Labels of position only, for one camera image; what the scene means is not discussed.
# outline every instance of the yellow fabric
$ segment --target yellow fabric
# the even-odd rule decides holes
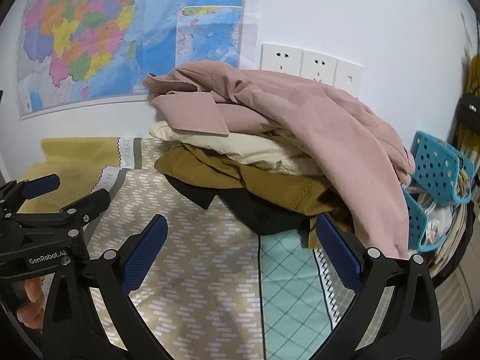
[[[36,199],[27,200],[19,212],[58,212],[87,195],[104,167],[119,167],[118,138],[44,139],[41,147],[45,162],[35,163],[22,176],[33,180],[55,173],[60,188]]]
[[[476,55],[472,59],[469,71],[469,80],[466,83],[466,93],[471,93],[480,97],[480,55]],[[463,145],[480,152],[480,137],[463,124],[458,124],[458,148]]]
[[[332,191],[325,176],[269,173],[186,144],[172,147],[155,162],[155,169],[198,187],[245,188],[280,207],[307,216],[331,212],[336,219],[350,217],[346,205]]]

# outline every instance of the blue plastic basket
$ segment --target blue plastic basket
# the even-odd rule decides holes
[[[403,191],[403,195],[409,209],[409,249],[416,249],[420,253],[434,251],[444,243],[446,235],[443,235],[435,244],[424,246],[428,216],[411,195],[406,191]]]
[[[461,152],[421,131],[415,135],[413,152],[416,166],[413,178],[438,204],[455,205],[471,200],[470,186],[467,197],[461,198],[457,193],[460,165],[471,182],[474,176],[472,162]]]

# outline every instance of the mint green fabric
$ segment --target mint green fabric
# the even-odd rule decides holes
[[[297,230],[261,237],[267,360],[308,360],[331,333],[314,253]]]

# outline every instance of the blue gripper pad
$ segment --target blue gripper pad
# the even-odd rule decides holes
[[[155,215],[141,234],[129,237],[139,237],[140,241],[123,264],[121,288],[124,293],[128,294],[140,288],[167,240],[168,228],[167,220],[161,215]]]
[[[22,196],[25,199],[34,199],[46,193],[56,191],[59,186],[59,177],[55,174],[48,175],[25,183],[22,189]]]
[[[340,231],[329,215],[322,214],[317,216],[316,234],[318,240],[332,262],[343,285],[357,294],[363,288],[362,264],[340,236]],[[353,234],[345,234],[345,236],[354,237]]]

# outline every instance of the power outlet panel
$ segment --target power outlet panel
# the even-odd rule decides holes
[[[261,70],[299,76],[301,65],[302,50],[275,44],[263,44]]]
[[[363,67],[350,62],[337,62],[337,73],[335,74],[334,87],[342,89],[355,98],[360,94],[362,87]]]
[[[333,86],[337,60],[329,55],[303,50],[300,76]]]

